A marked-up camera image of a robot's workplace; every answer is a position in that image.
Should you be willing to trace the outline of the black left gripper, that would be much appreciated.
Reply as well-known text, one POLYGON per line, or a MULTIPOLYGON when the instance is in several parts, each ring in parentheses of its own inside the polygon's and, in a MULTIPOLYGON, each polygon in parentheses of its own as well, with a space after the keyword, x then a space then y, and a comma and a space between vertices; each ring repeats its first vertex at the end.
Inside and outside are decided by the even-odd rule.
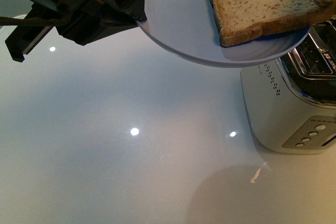
POLYGON ((30 0, 24 19, 2 17, 2 26, 14 26, 5 44, 14 61, 26 54, 50 32, 86 45, 147 21, 144 0, 30 0))

